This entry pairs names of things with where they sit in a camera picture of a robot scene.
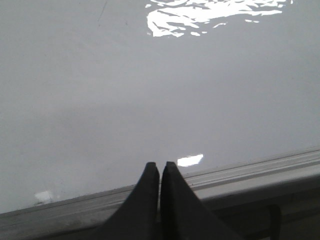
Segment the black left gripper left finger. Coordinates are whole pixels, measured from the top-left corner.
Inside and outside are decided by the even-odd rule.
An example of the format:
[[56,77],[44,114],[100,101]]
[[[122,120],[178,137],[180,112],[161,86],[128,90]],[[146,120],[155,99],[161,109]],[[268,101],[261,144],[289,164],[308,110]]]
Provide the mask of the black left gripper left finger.
[[160,175],[154,162],[144,171],[120,208],[87,238],[89,240],[151,240],[155,236]]

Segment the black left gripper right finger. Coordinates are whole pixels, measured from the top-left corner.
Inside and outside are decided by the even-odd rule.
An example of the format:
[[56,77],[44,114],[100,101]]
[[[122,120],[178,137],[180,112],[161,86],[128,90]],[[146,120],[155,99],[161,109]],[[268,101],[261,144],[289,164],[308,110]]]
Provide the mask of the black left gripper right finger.
[[167,162],[162,173],[160,214],[165,240],[242,239],[204,206],[174,162]]

